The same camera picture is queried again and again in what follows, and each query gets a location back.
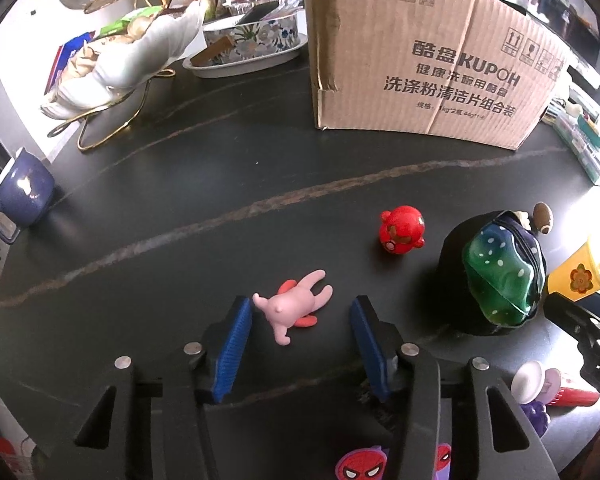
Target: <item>black table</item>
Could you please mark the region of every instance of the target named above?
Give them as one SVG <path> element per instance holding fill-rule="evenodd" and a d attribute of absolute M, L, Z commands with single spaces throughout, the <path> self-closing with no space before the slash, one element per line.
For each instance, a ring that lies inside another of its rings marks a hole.
<path fill-rule="evenodd" d="M 123 113 L 102 118 L 102 128 Z M 317 326 L 293 330 L 280 348 L 256 316 L 235 385 L 237 397 L 249 397 L 209 411 L 222 478 L 331 478 L 348 450 L 388 443 L 335 381 L 360 370 L 347 321 L 357 294 L 440 358 L 483 356 L 508 378 L 529 359 L 571 372 L 582 362 L 575 341 L 542 315 L 510 335 L 480 338 L 455 333 L 425 301 L 443 239 L 477 214 L 545 201 L 557 219 L 541 239 L 549 269 L 570 254 L 573 232 L 560 220 L 591 184 L 543 124 L 517 153 L 318 131 L 303 53 L 224 80 L 178 68 L 152 84 L 127 133 L 87 155 L 68 145 L 52 171 L 59 197 L 20 235 L 0 282 L 0 395 L 46 453 L 53 423 L 117 357 L 142 369 L 197 341 L 237 294 L 270 296 L 318 268 L 334 295 Z M 379 247 L 379 214 L 405 203 L 423 213 L 426 245 L 391 256 Z M 600 402 L 554 412 L 543 441 L 558 470 L 599 428 Z M 138 465 L 136 475 L 147 473 Z"/>

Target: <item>blue gripper pad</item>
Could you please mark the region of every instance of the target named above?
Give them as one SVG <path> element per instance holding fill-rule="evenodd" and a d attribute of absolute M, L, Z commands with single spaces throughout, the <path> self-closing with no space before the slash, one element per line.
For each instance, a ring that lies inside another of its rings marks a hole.
<path fill-rule="evenodd" d="M 371 302 L 366 296 L 358 296 L 349 310 L 349 318 L 358 351 L 365 366 L 366 376 L 374 395 L 385 402 L 391 395 L 389 389 L 386 360 L 376 334 L 379 320 Z"/>
<path fill-rule="evenodd" d="M 252 319 L 251 301 L 248 298 L 236 298 L 225 320 L 228 326 L 224 344 L 215 358 L 215 374 L 211 388 L 214 402 L 222 402 L 222 398 L 234 387 L 242 353 L 251 331 Z"/>

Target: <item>pink toy rabbit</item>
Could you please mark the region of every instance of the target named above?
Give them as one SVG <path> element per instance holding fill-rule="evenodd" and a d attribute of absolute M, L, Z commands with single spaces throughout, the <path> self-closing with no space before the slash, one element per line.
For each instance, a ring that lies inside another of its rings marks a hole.
<path fill-rule="evenodd" d="M 287 280 L 278 290 L 278 294 L 270 299 L 261 298 L 258 294 L 253 295 L 253 303 L 264 312 L 271 323 L 276 343 L 283 346 L 291 343 L 291 338 L 286 335 L 289 327 L 313 326 L 317 322 L 315 316 L 309 314 L 330 300 L 333 287 L 325 286 L 316 296 L 311 292 L 311 288 L 325 276 L 326 272 L 323 270 L 314 270 L 297 285 L 294 280 Z"/>

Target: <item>metal screw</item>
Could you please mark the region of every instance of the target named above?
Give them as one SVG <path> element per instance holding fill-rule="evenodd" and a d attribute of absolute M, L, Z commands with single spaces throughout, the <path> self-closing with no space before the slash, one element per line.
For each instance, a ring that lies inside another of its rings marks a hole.
<path fill-rule="evenodd" d="M 414 343 L 405 343 L 400 347 L 400 352 L 410 357 L 416 357 L 420 353 L 420 348 Z"/>
<path fill-rule="evenodd" d="M 482 372 L 489 369 L 489 362 L 484 357 L 474 357 L 471 364 L 476 370 Z"/>
<path fill-rule="evenodd" d="M 200 343 L 187 343 L 184 345 L 184 353 L 187 355 L 198 355 L 202 352 L 202 345 Z"/>
<path fill-rule="evenodd" d="M 131 366 L 131 357 L 128 355 L 121 355 L 119 358 L 113 361 L 113 365 L 119 370 L 129 368 Z"/>

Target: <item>cardboard box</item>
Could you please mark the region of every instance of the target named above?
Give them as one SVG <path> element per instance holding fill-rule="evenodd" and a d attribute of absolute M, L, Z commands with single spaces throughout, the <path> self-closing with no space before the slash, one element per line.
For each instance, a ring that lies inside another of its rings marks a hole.
<path fill-rule="evenodd" d="M 517 149 L 568 53 L 498 0 L 306 0 L 318 128 Z"/>

